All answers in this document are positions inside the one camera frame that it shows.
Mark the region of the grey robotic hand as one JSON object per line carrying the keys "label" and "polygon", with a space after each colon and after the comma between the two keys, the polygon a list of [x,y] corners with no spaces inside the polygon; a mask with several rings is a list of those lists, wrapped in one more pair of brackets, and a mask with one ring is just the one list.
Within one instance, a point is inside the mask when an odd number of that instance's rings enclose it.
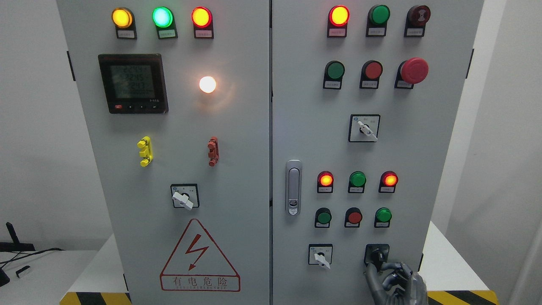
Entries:
{"label": "grey robotic hand", "polygon": [[365,276],[372,299],[376,305],[427,305],[426,283],[418,272],[413,272],[402,262],[385,263],[382,270],[391,269],[384,280],[379,279],[377,267],[369,263]]}

